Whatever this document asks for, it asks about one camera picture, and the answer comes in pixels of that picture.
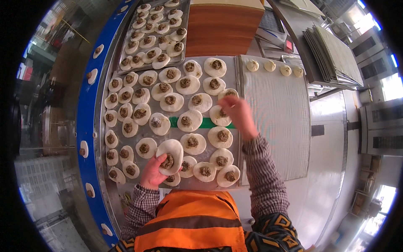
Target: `baking tray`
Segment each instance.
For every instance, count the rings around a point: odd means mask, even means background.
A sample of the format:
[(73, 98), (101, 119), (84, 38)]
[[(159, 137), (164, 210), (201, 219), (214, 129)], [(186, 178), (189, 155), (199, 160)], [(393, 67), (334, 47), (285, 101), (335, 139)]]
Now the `baking tray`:
[[(190, 60), (190, 59), (193, 59), (193, 60), (195, 60), (196, 62), (198, 62), (198, 63), (202, 66), (202, 68), (203, 68), (204, 61), (205, 61), (205, 59), (207, 59), (207, 58), (209, 58), (209, 57), (207, 57), (207, 56), (203, 56), (203, 57), (190, 57), (190, 58), (186, 58), (186, 61), (187, 61), (187, 60)], [(237, 77), (237, 73), (238, 73), (239, 71), (237, 71), (237, 69), (236, 69), (236, 63), (235, 63), (235, 61), (238, 60), (238, 59), (236, 59), (236, 58), (233, 57), (233, 56), (217, 56), (217, 58), (223, 60), (223, 61), (226, 63), (226, 66), (227, 66), (227, 72), (226, 72), (225, 76), (222, 77), (222, 79), (223, 79), (223, 80), (225, 81), (225, 83), (226, 83), (226, 88), (234, 88), (234, 89), (238, 90), (238, 84), (239, 84), (238, 81), (239, 81), (239, 79), (238, 79), (238, 77)], [(183, 65), (178, 66), (178, 69), (181, 71), (182, 77), (183, 77), (183, 76), (185, 75), (184, 72), (183, 72)], [(143, 72), (144, 72), (144, 71), (138, 71), (137, 73), (140, 75), (140, 74), (142, 74)], [(120, 77), (120, 78), (123, 79), (123, 78), (125, 77), (125, 74), (118, 74), (118, 73), (115, 71), (114, 74), (113, 74), (113, 76), (112, 76), (112, 78), (115, 78), (115, 77)], [(207, 75), (207, 74), (204, 72), (204, 69), (203, 69), (203, 75), (202, 75), (202, 76), (200, 77), (200, 79), (199, 79), (199, 80), (200, 80), (200, 83), (201, 83), (200, 88), (199, 88), (199, 90), (198, 90), (197, 92), (195, 92), (194, 94), (204, 92), (202, 83), (203, 83), (203, 80), (204, 80), (205, 78), (207, 78), (207, 77), (210, 77), (210, 76)], [(171, 83), (171, 86), (172, 86), (174, 92), (176, 92), (175, 83)], [(134, 89), (134, 90), (137, 90), (137, 89), (139, 89), (139, 88), (148, 88), (149, 91), (150, 91), (150, 93), (151, 93), (152, 87), (153, 87), (153, 86), (151, 86), (151, 87), (144, 87), (144, 86), (141, 86), (139, 83), (137, 83), (137, 84), (135, 84), (135, 85), (133, 86), (133, 89)], [(108, 92), (107, 92), (107, 91), (104, 92), (104, 96), (103, 96), (103, 99), (102, 99), (102, 100), (104, 100), (104, 99), (107, 97), (107, 95), (108, 95)], [(183, 95), (183, 97), (184, 97), (184, 99), (185, 99), (185, 100), (184, 100), (183, 107), (182, 107), (179, 111), (177, 111), (177, 112), (166, 112), (166, 111), (163, 111), (163, 110), (161, 109), (161, 107), (160, 107), (160, 102), (155, 101), (152, 97), (150, 97), (150, 100), (149, 100), (148, 104), (149, 104), (149, 106), (150, 106), (150, 108), (151, 108), (151, 113), (152, 113), (152, 114), (155, 113), (155, 112), (160, 112), (160, 113), (164, 114), (164, 115), (167, 116), (167, 117), (179, 117), (182, 113), (188, 111), (187, 104), (188, 104), (188, 102), (189, 102), (189, 100), (190, 100), (190, 98), (191, 98), (192, 96), (193, 96), (193, 94), (192, 94), (192, 95)], [(213, 100), (213, 106), (217, 105), (217, 96), (211, 96), (211, 98), (212, 98), (212, 100)], [(120, 106), (121, 106), (121, 104), (118, 104), (118, 105), (114, 108), (114, 110), (115, 110), (115, 111), (118, 111), (118, 109), (120, 108)], [(203, 113), (203, 117), (210, 117), (210, 116), (209, 116), (209, 111)], [(107, 132), (110, 128), (105, 125), (105, 122), (104, 122), (103, 119), (101, 119), (101, 122), (100, 122), (100, 123), (101, 123), (102, 126), (105, 128), (105, 130), (102, 132), (102, 134), (101, 134), (101, 136), (100, 136), (101, 139), (104, 139), (105, 132)], [(147, 123), (147, 124), (144, 125), (144, 126), (139, 126), (138, 132), (137, 132), (137, 134), (136, 134), (134, 137), (126, 138), (126, 137), (124, 137), (123, 134), (122, 134), (122, 131), (121, 131), (121, 129), (122, 129), (122, 122), (120, 122), (120, 121), (118, 121), (117, 124), (116, 124), (116, 126), (113, 127), (112, 129), (114, 130), (114, 132), (116, 133), (116, 135), (117, 135), (118, 138), (119, 138), (119, 144), (118, 144), (118, 146), (115, 148), (118, 152), (120, 151), (120, 149), (121, 149), (124, 145), (129, 145), (129, 146), (131, 146), (131, 147), (133, 148), (133, 150), (134, 150), (136, 143), (137, 143), (141, 138), (144, 138), (144, 137), (151, 137), (151, 138), (153, 138), (153, 139), (157, 142), (157, 145), (160, 145), (163, 141), (168, 140), (168, 139), (177, 139), (177, 140), (180, 140), (180, 138), (181, 138), (184, 134), (188, 134), (188, 133), (189, 133), (189, 132), (183, 132), (183, 131), (181, 131), (181, 130), (178, 129), (178, 128), (173, 128), (173, 127), (171, 127), (166, 135), (164, 135), (164, 136), (158, 136), (158, 135), (155, 135), (155, 134), (152, 132), (152, 130), (151, 130), (150, 127), (149, 127), (149, 124)], [(188, 155), (187, 153), (184, 153), (184, 156), (193, 156), (193, 157), (197, 160), (197, 162), (208, 162), (208, 161), (210, 160), (210, 156), (212, 155), (212, 153), (213, 153), (214, 151), (217, 150), (217, 148), (213, 147), (213, 146), (210, 144), (210, 142), (208, 141), (207, 133), (208, 133), (209, 130), (210, 130), (210, 129), (200, 129), (200, 128), (199, 128), (199, 129), (195, 130), (194, 132), (192, 132), (192, 133), (198, 133), (198, 134), (201, 134), (201, 135), (204, 136), (204, 138), (206, 139), (206, 143), (207, 143), (206, 150), (205, 150), (203, 153), (199, 154), (199, 155)], [(240, 144), (239, 144), (239, 143), (240, 143), (240, 137), (239, 137), (239, 131), (238, 131), (237, 129), (229, 129), (229, 130), (231, 131), (231, 133), (232, 133), (232, 135), (233, 135), (233, 144), (232, 144), (232, 146), (231, 146), (230, 148), (228, 148), (228, 150), (230, 150), (230, 151), (232, 152), (233, 156), (234, 156), (234, 163), (233, 163), (233, 164), (239, 166), (239, 151), (240, 151)], [(102, 153), (102, 155), (105, 155), (105, 153), (109, 150), (109, 148), (105, 146), (105, 142), (102, 141), (101, 143), (102, 143), (103, 147), (105, 148), (105, 152)], [(134, 156), (135, 156), (135, 157), (134, 157), (134, 163), (136, 163), (136, 164), (138, 165), (139, 169), (140, 169), (140, 176), (139, 176), (138, 178), (136, 178), (136, 179), (130, 179), (130, 178), (127, 178), (127, 177), (126, 177), (126, 184), (125, 184), (125, 185), (120, 185), (120, 184), (118, 184), (118, 190), (119, 190), (119, 191), (125, 191), (125, 190), (131, 191), (130, 188), (132, 188), (133, 184), (140, 182), (140, 178), (141, 178), (141, 175), (142, 175), (142, 172), (143, 172), (143, 168), (145, 167), (145, 165), (146, 165), (147, 162), (149, 161), (148, 159), (143, 159), (143, 158), (141, 158), (141, 157), (136, 153), (135, 150), (134, 150), (134, 153), (135, 153), (135, 155), (134, 155)], [(118, 164), (117, 164), (115, 167), (117, 167), (117, 168), (119, 168), (119, 169), (122, 169), (122, 164), (121, 164), (121, 162), (118, 161)], [(243, 167), (239, 167), (239, 170), (241, 171), (241, 174), (242, 174), (242, 172), (243, 172)], [(230, 186), (230, 187), (222, 188), (222, 187), (219, 187), (219, 186), (217, 185), (216, 179), (214, 179), (212, 182), (204, 183), (204, 182), (201, 182), (201, 181), (199, 181), (198, 179), (196, 179), (194, 176), (193, 176), (193, 177), (190, 177), (190, 178), (181, 178), (180, 184), (179, 184), (178, 186), (176, 186), (176, 187), (170, 187), (170, 186), (165, 185), (164, 183), (162, 183), (162, 184), (160, 185), (160, 187), (162, 187), (162, 188), (175, 188), (175, 189), (184, 189), (184, 190), (204, 190), (204, 191), (227, 190), (227, 189), (237, 188), (237, 186), (238, 186), (238, 184), (235, 183), (234, 185), (232, 185), (232, 186)]]
[[(155, 1), (155, 2), (147, 2), (147, 4), (150, 4), (151, 8), (154, 8), (157, 5), (163, 5), (164, 6), (164, 4), (166, 2), (167, 2), (167, 0), (160, 0), (160, 1)], [(155, 42), (154, 46), (152, 46), (151, 48), (145, 48), (145, 49), (138, 47), (138, 49), (133, 54), (126, 54), (125, 47), (130, 42), (131, 33), (140, 30), (140, 29), (133, 29), (133, 27), (132, 27), (132, 24), (137, 20), (137, 16), (138, 16), (137, 8), (139, 8), (139, 7), (140, 7), (140, 5), (138, 5), (136, 7), (136, 10), (134, 11), (133, 17), (132, 17), (132, 19), (130, 21), (129, 28), (128, 28), (126, 36), (125, 36), (125, 40), (123, 41), (122, 51), (121, 51), (120, 56), (119, 56), (119, 64), (117, 66), (117, 71), (118, 71), (119, 74), (125, 74), (125, 73), (129, 73), (129, 72), (132, 72), (132, 71), (138, 72), (138, 71), (142, 71), (142, 70), (153, 69), (151, 64), (144, 64), (142, 67), (131, 68), (131, 69), (127, 70), (127, 71), (123, 71), (120, 68), (120, 62), (122, 62), (122, 60), (125, 59), (129, 55), (130, 56), (135, 56), (139, 52), (147, 52), (148, 50), (150, 50), (153, 47), (158, 47), (158, 38), (159, 37), (169, 35), (169, 34), (171, 34), (172, 32), (176, 31), (179, 28), (185, 28), (187, 30), (187, 23), (189, 21), (190, 0), (181, 0), (179, 2), (179, 5), (177, 5), (175, 7), (166, 7), (166, 6), (164, 6), (164, 10), (162, 12), (162, 14), (164, 15), (164, 18), (160, 22), (158, 22), (158, 24), (161, 24), (163, 22), (169, 22), (169, 19), (168, 19), (169, 11), (174, 9), (174, 8), (183, 11), (182, 24), (179, 27), (176, 27), (176, 28), (169, 28), (169, 30), (165, 34), (158, 34), (156, 32), (144, 34), (144, 37), (146, 37), (148, 35), (154, 35), (156, 37), (156, 42)], [(182, 51), (182, 53), (180, 55), (176, 56), (176, 57), (171, 57), (171, 60), (167, 64), (166, 67), (176, 67), (179, 64), (183, 63), (183, 61), (185, 60), (186, 37), (182, 40), (182, 42), (183, 42), (183, 51)]]

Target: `orange vest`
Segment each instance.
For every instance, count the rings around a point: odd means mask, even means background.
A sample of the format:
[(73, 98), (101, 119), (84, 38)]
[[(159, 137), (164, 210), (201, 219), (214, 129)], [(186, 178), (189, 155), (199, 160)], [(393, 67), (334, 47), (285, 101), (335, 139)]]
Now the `orange vest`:
[(232, 252), (247, 252), (238, 209), (231, 195), (172, 190), (158, 205), (156, 218), (138, 230), (134, 250), (225, 246), (230, 246)]

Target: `patterned shirt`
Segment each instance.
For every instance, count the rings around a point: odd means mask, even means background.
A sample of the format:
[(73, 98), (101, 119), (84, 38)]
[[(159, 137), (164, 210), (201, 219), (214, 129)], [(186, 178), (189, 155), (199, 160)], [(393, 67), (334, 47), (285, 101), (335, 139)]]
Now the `patterned shirt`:
[[(252, 232), (245, 233), (245, 244), (249, 252), (258, 251), (304, 251), (297, 237), (297, 231), (287, 216), (287, 190), (271, 159), (267, 140), (259, 135), (244, 142), (247, 177), (250, 184), (251, 213), (255, 219)], [(134, 239), (139, 228), (156, 217), (160, 191), (142, 187), (134, 188), (132, 202), (126, 214), (121, 238), (110, 251), (134, 251)], [(231, 247), (200, 249), (197, 251), (178, 248), (154, 248), (148, 252), (231, 252)]]

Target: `hand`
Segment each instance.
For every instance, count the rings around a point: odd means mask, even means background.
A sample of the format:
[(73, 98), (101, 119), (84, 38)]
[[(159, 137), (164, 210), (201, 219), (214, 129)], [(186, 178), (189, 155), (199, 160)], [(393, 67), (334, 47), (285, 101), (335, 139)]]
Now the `hand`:
[(143, 174), (141, 175), (140, 185), (149, 188), (158, 190), (158, 186), (168, 178), (168, 176), (163, 175), (159, 172), (158, 168), (166, 159), (166, 154), (162, 154), (159, 157), (155, 157), (155, 155), (148, 161), (146, 166), (144, 167)]
[(244, 99), (225, 96), (218, 100), (218, 104), (229, 115), (232, 123), (241, 133), (243, 140), (249, 141), (259, 135), (253, 122), (251, 109)]

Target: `green tape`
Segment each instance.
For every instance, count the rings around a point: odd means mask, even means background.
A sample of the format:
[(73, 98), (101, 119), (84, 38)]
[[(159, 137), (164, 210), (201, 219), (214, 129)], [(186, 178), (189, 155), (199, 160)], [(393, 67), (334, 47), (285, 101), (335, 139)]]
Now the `green tape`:
[[(178, 119), (179, 119), (179, 117), (170, 117), (169, 118), (169, 121), (171, 122), (171, 127), (172, 128), (177, 128), (178, 127)], [(211, 129), (211, 128), (214, 128), (216, 126), (217, 125), (215, 125), (210, 118), (203, 117), (203, 121), (202, 121), (202, 123), (201, 123), (199, 128), (200, 129)], [(226, 128), (227, 129), (235, 129), (235, 126), (232, 123), (230, 123), (230, 125), (228, 125)]]

